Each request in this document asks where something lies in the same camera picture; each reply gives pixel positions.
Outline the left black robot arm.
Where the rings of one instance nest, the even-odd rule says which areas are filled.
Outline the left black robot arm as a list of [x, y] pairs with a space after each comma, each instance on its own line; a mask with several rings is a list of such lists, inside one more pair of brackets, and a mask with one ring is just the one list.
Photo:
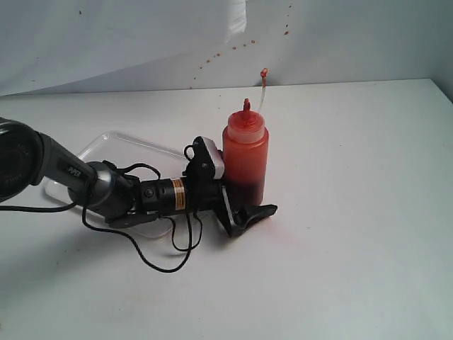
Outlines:
[[229, 199], [223, 161], [213, 141], [196, 137], [182, 177], [140, 181], [131, 175], [137, 163], [118, 168], [109, 161], [82, 161], [50, 136], [28, 125], [1, 119], [1, 200], [8, 200], [45, 177], [67, 187], [79, 206], [102, 216], [109, 231], [157, 219], [212, 211], [230, 237], [274, 215], [276, 205], [239, 205]]

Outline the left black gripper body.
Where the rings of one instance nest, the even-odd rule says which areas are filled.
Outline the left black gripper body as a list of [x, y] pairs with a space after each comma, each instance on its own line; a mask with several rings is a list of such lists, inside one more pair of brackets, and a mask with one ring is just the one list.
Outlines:
[[183, 175], [192, 211], [212, 211], [229, 237], [240, 236], [241, 228], [234, 219], [234, 210], [222, 180], [216, 179], [207, 166], [187, 166]]

